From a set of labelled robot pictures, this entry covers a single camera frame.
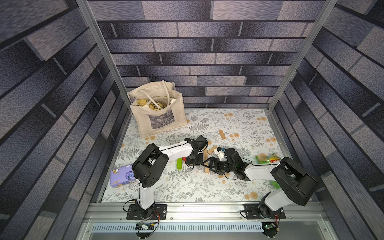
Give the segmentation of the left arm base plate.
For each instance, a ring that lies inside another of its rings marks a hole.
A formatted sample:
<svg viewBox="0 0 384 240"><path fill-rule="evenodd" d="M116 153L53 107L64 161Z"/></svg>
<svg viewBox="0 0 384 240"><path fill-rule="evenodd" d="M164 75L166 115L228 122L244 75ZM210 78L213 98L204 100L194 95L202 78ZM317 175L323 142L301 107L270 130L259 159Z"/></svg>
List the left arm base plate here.
<svg viewBox="0 0 384 240"><path fill-rule="evenodd" d="M153 204L147 210L143 210L139 204L129 205L126 220L139 221L151 217L154 220L165 220L167 217L168 205L166 204Z"/></svg>

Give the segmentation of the natural block numbered 49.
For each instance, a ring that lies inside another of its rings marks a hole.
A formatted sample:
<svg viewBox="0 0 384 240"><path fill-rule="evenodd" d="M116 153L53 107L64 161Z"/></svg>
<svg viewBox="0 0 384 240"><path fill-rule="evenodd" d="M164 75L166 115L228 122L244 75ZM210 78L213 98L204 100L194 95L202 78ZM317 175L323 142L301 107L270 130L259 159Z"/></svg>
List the natural block numbered 49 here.
<svg viewBox="0 0 384 240"><path fill-rule="evenodd" d="M211 149L207 150L207 153L211 155L215 151L215 149L217 149L217 146L213 146Z"/></svg>

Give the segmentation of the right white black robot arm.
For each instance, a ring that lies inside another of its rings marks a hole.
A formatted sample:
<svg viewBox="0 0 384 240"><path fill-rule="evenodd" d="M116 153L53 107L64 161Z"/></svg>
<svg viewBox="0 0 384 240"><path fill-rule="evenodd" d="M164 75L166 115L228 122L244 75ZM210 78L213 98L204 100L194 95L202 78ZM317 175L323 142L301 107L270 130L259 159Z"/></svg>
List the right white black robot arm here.
<svg viewBox="0 0 384 240"><path fill-rule="evenodd" d="M246 211L259 219L280 218L283 207L296 204L305 206L318 182L297 162L285 157L278 164L253 165L243 161L220 161L210 157L203 161L203 166L218 175L233 173L237 180L268 180L280 186L274 192L267 193L258 203L255 211Z"/></svg>

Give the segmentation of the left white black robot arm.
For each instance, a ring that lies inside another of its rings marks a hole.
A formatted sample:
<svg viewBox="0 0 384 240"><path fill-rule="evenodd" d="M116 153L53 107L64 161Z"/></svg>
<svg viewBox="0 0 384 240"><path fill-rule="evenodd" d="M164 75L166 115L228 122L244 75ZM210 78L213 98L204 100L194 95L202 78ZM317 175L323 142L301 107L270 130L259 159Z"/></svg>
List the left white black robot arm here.
<svg viewBox="0 0 384 240"><path fill-rule="evenodd" d="M142 214L152 213L155 204L153 186L160 179L168 162L185 158L188 167L200 166L203 164L203 150L208 145L208 140L199 136L196 140L186 138L166 147L150 144L145 148L132 166L134 177L139 182L136 206Z"/></svg>

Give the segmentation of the natural block with engraved numbers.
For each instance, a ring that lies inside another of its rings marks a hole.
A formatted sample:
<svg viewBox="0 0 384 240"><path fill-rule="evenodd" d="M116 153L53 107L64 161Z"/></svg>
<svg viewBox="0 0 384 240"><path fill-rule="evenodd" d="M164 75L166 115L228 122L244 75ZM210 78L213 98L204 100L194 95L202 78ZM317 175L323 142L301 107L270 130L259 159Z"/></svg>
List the natural block with engraved numbers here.
<svg viewBox="0 0 384 240"><path fill-rule="evenodd" d="M203 161L205 162L209 158L209 154L207 150L203 151Z"/></svg>

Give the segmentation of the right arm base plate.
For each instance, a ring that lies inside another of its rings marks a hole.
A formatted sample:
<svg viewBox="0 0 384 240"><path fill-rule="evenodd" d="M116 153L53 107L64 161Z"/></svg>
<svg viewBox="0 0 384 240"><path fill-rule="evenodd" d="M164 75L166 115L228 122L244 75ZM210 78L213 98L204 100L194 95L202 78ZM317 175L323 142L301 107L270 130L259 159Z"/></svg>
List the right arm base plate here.
<svg viewBox="0 0 384 240"><path fill-rule="evenodd" d="M241 215L247 220L284 220L286 215L283 208L277 211L270 210L267 206L256 204L244 204Z"/></svg>

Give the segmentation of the green wooden block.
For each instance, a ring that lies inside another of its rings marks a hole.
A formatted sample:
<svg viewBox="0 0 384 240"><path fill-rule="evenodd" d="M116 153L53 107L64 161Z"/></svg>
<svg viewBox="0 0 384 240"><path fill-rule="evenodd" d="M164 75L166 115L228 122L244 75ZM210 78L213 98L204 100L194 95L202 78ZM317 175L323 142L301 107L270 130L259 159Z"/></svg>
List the green wooden block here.
<svg viewBox="0 0 384 240"><path fill-rule="evenodd" d="M177 170L181 170L183 167L183 160L182 158L177 159Z"/></svg>

